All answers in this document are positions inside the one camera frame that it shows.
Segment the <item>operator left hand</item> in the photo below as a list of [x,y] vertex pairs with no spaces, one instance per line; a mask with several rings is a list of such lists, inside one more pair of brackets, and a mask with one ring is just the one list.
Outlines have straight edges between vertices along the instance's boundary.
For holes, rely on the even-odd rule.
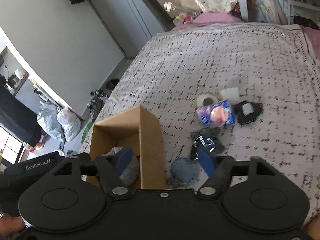
[[0,218],[1,236],[7,237],[11,233],[16,233],[25,228],[25,224],[21,216],[18,217],[1,217]]

